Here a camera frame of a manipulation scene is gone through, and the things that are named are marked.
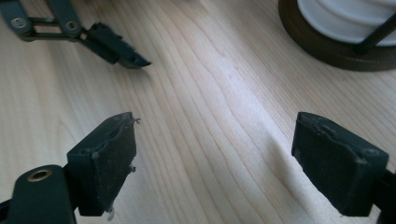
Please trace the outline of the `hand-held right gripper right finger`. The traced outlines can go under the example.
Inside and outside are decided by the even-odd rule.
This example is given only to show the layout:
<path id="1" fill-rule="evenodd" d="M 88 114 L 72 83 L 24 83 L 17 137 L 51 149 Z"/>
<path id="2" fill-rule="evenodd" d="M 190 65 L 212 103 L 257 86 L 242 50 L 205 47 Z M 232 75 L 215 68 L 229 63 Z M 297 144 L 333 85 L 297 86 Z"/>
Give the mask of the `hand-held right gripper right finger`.
<path id="1" fill-rule="evenodd" d="M 389 154 L 322 116 L 300 112 L 291 155 L 314 186 L 348 217 L 389 213 Z"/>

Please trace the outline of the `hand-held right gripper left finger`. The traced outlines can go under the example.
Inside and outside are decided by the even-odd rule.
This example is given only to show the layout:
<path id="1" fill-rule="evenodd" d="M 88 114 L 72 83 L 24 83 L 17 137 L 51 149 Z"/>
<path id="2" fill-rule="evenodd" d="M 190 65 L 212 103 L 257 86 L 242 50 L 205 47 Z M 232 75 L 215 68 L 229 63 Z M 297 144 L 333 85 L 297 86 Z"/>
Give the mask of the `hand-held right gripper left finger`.
<path id="1" fill-rule="evenodd" d="M 67 153 L 67 171 L 83 216 L 109 212 L 127 176 L 135 171 L 135 122 L 131 112 L 105 119 Z"/>

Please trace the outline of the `black wire cup holder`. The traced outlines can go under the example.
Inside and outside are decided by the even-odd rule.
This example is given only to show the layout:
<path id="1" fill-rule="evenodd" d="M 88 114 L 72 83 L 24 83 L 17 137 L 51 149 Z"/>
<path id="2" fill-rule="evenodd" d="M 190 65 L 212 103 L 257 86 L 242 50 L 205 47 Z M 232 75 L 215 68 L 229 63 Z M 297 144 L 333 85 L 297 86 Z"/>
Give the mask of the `black wire cup holder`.
<path id="1" fill-rule="evenodd" d="M 315 30 L 304 18 L 297 0 L 278 0 L 278 14 L 293 41 L 317 60 L 359 72 L 396 69 L 396 47 L 373 47 L 358 54 L 355 44 L 333 40 Z"/>

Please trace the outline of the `stack of white paper cups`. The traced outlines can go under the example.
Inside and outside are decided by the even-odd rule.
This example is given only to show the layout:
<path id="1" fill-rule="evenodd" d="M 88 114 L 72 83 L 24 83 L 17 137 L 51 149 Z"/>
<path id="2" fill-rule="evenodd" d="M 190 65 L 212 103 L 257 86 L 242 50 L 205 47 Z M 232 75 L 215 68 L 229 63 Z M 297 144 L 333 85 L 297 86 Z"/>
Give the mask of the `stack of white paper cups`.
<path id="1" fill-rule="evenodd" d="M 333 40 L 358 44 L 396 13 L 396 0 L 297 0 L 304 19 Z"/>

